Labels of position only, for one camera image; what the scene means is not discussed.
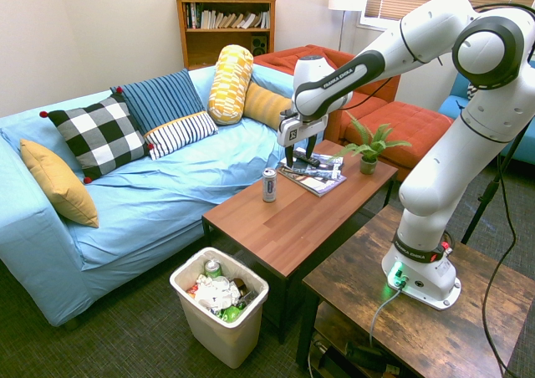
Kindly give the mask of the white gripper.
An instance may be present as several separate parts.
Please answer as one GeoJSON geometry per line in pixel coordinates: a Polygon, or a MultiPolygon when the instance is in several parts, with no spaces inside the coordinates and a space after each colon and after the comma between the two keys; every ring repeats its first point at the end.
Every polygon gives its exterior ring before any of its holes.
{"type": "Polygon", "coordinates": [[[328,116],[324,115],[318,120],[302,121],[299,115],[282,120],[278,128],[277,142],[285,147],[285,156],[288,167],[293,166],[293,149],[295,143],[308,139],[306,157],[310,158],[316,145],[317,138],[312,137],[326,129],[328,116]]]}

